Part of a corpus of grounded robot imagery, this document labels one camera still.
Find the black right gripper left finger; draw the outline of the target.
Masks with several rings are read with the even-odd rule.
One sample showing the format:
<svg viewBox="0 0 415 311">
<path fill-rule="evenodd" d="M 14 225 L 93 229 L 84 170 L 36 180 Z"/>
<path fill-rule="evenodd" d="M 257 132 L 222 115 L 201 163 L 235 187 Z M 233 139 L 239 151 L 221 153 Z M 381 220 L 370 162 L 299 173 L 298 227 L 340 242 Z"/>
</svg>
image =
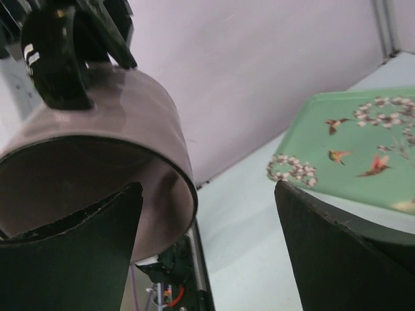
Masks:
<svg viewBox="0 0 415 311">
<path fill-rule="evenodd" d="M 119 310 L 143 188 L 123 190 L 1 241 L 2 310 Z"/>
</svg>

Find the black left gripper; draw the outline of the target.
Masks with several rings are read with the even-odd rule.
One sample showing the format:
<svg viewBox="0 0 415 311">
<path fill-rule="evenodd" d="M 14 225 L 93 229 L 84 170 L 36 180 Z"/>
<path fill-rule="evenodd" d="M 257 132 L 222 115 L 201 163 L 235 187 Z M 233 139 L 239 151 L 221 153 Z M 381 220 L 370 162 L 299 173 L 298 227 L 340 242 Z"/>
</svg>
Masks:
<svg viewBox="0 0 415 311">
<path fill-rule="evenodd" d="M 137 62 L 130 50 L 134 23 L 130 3 L 115 1 L 1 1 L 1 59 L 20 60 L 17 44 L 27 16 L 33 10 L 74 6 L 91 20 L 108 54 L 123 69 L 135 69 Z"/>
</svg>

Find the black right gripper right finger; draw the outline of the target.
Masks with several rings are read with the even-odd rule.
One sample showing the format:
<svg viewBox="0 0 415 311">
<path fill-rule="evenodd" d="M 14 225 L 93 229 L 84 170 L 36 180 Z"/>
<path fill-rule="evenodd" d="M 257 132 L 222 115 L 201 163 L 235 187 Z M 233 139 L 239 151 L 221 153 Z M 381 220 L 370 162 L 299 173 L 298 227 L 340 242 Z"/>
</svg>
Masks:
<svg viewBox="0 0 415 311">
<path fill-rule="evenodd" d="M 274 196 L 304 310 L 413 310 L 414 234 L 285 181 Z"/>
</svg>

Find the pink ribbed mug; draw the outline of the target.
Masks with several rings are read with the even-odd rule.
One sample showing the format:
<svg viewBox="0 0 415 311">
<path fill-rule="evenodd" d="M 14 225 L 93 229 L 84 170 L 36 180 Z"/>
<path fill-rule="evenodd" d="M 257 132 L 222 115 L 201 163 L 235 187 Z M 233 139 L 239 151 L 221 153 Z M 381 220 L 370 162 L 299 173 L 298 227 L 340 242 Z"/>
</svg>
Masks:
<svg viewBox="0 0 415 311">
<path fill-rule="evenodd" d="M 143 188 L 132 260 L 191 227 L 198 198 L 178 110 L 148 74 L 123 69 L 74 6 L 33 10 L 20 37 L 38 109 L 1 152 L 1 236 L 55 222 L 131 182 Z"/>
</svg>

